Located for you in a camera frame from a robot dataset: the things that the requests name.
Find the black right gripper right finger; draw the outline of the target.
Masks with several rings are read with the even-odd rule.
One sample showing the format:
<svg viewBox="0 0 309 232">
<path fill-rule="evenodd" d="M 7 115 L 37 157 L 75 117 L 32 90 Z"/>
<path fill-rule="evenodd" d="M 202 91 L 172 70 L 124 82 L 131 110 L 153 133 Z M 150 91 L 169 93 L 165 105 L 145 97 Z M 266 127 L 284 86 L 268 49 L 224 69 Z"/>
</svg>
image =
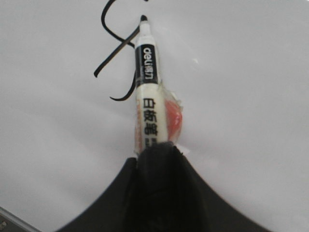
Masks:
<svg viewBox="0 0 309 232">
<path fill-rule="evenodd" d="M 171 147 L 182 232 L 266 232 L 221 198 L 176 146 Z"/>
</svg>

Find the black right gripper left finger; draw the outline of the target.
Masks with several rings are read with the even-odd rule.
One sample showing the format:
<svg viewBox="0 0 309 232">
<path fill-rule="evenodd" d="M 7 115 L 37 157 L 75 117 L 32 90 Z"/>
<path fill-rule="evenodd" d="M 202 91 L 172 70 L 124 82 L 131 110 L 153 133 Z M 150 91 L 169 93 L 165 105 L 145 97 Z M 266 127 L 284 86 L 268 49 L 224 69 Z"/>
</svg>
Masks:
<svg viewBox="0 0 309 232">
<path fill-rule="evenodd" d="M 134 232 L 166 212 L 169 197 L 169 143 L 126 159 L 107 189 L 61 232 Z"/>
</svg>

